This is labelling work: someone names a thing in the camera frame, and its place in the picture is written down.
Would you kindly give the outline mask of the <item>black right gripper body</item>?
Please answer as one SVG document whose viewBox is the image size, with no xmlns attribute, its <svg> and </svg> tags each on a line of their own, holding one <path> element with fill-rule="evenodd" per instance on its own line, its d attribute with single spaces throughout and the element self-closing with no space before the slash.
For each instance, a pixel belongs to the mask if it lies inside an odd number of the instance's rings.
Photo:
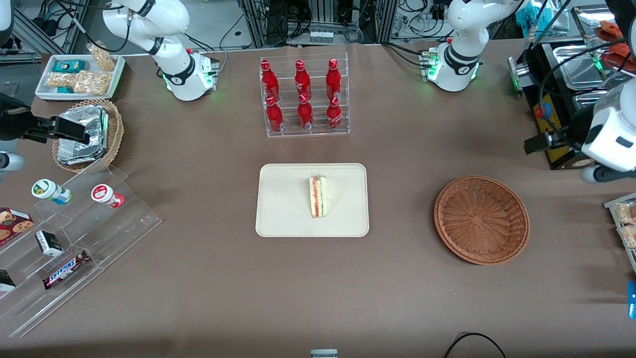
<svg viewBox="0 0 636 358">
<path fill-rule="evenodd" d="M 0 93 L 0 140 L 30 140 L 26 132 L 32 125 L 30 106 Z"/>
</svg>

